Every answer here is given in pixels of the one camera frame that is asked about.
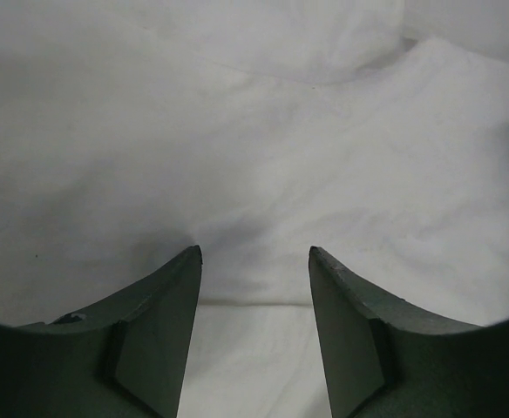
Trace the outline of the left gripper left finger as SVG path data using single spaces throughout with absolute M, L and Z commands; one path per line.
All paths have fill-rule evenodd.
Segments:
M 50 324 L 0 324 L 0 417 L 174 417 L 202 253 Z

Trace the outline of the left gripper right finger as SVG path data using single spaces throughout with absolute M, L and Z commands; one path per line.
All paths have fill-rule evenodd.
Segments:
M 320 247 L 309 277 L 333 416 L 509 417 L 509 319 L 431 313 Z

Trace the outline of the white red-print t-shirt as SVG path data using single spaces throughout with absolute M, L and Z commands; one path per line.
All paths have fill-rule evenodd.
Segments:
M 321 246 L 509 318 L 509 1 L 0 1 L 0 322 L 204 255 L 182 417 L 326 417 Z

